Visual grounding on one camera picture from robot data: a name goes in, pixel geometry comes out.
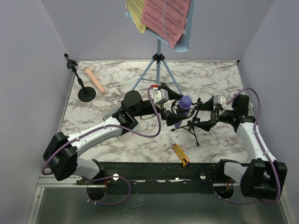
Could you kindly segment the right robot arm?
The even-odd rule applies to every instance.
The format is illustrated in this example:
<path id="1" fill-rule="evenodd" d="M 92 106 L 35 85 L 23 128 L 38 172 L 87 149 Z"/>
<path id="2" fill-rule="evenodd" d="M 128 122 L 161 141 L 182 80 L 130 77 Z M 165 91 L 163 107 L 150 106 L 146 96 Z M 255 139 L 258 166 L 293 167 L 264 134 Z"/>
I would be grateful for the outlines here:
<path id="1" fill-rule="evenodd" d="M 267 148 L 259 132 L 257 119 L 249 115 L 249 96 L 235 95 L 232 105 L 217 95 L 198 109 L 209 111 L 208 121 L 198 121 L 195 126 L 210 131 L 218 122 L 229 124 L 240 137 L 250 163 L 243 166 L 234 160 L 221 160 L 217 164 L 215 178 L 221 183 L 233 179 L 241 187 L 242 195 L 259 200 L 276 201 L 280 198 L 287 174 L 287 166 L 278 162 Z"/>

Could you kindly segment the purple microphone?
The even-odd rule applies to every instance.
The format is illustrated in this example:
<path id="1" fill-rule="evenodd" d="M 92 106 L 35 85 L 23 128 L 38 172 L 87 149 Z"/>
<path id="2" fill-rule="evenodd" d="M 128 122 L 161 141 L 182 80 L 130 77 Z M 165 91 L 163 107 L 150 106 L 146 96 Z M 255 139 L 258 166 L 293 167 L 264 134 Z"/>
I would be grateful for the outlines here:
<path id="1" fill-rule="evenodd" d="M 183 96 L 180 100 L 174 101 L 173 110 L 178 115 L 186 115 L 192 106 L 192 99 L 190 96 Z"/>

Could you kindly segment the black round-base mic stand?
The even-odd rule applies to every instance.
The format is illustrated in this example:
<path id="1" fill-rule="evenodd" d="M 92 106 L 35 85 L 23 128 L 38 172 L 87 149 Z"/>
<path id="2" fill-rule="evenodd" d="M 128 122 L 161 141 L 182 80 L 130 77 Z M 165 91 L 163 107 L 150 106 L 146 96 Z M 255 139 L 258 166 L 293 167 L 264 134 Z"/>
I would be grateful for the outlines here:
<path id="1" fill-rule="evenodd" d="M 69 55 L 64 53 L 64 57 L 67 61 L 66 67 L 69 70 L 72 70 L 72 72 L 77 77 L 78 84 L 80 85 L 81 89 L 78 91 L 78 99 L 82 102 L 90 102 L 92 101 L 96 96 L 96 91 L 92 87 L 85 87 L 83 80 L 79 77 L 77 73 L 77 61 L 70 59 Z"/>

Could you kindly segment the black tripod mic stand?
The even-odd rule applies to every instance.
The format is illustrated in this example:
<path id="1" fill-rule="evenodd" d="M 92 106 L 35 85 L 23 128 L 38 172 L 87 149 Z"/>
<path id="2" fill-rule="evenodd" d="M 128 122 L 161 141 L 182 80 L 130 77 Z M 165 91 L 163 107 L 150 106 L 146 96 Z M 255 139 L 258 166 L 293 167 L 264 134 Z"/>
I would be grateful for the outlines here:
<path id="1" fill-rule="evenodd" d="M 190 96 L 183 96 L 181 99 L 176 99 L 171 104 L 171 112 L 176 113 L 177 115 L 185 116 L 186 119 L 192 118 L 191 120 L 187 121 L 187 124 L 184 126 L 181 126 L 182 121 L 179 121 L 174 125 L 174 128 L 171 129 L 171 131 L 176 131 L 180 128 L 183 128 L 184 130 L 187 130 L 189 133 L 191 133 L 196 140 L 196 145 L 199 147 L 199 142 L 196 136 L 195 132 L 195 122 L 200 120 L 197 118 L 197 115 L 199 113 L 199 106 L 202 104 L 201 98 L 197 99 L 196 103 L 192 102 L 192 99 Z"/>

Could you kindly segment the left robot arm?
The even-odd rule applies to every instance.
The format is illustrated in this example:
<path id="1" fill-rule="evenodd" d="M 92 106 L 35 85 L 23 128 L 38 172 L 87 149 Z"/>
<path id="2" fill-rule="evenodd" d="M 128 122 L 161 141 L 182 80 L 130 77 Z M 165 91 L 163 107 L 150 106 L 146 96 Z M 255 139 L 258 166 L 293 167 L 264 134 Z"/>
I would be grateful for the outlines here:
<path id="1" fill-rule="evenodd" d="M 57 181 L 71 175 L 88 178 L 93 184 L 103 181 L 103 168 L 97 160 L 85 160 L 81 155 L 94 146 L 131 132 L 141 137 L 148 135 L 134 130 L 138 125 L 136 117 L 154 115 L 158 121 L 158 131 L 151 135 L 157 137 L 162 129 L 161 121 L 168 126 L 180 123 L 188 118 L 192 99 L 171 90 L 167 84 L 152 85 L 147 89 L 148 100 L 143 100 L 136 90 L 128 91 L 121 102 L 121 107 L 102 123 L 87 130 L 64 135 L 56 133 L 43 154 L 45 165 L 42 174 L 47 175 L 46 168 L 51 170 Z"/>

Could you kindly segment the beige microphone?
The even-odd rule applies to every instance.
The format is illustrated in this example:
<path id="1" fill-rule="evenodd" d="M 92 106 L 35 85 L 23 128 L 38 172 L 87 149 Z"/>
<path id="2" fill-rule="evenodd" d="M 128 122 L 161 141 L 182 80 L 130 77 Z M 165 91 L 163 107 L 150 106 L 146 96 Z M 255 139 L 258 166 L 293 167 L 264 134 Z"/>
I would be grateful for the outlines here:
<path id="1" fill-rule="evenodd" d="M 96 86 L 101 94 L 105 94 L 106 91 L 104 87 L 101 85 L 100 81 L 94 75 L 93 71 L 89 67 L 83 68 L 84 74 L 92 81 L 92 83 Z"/>

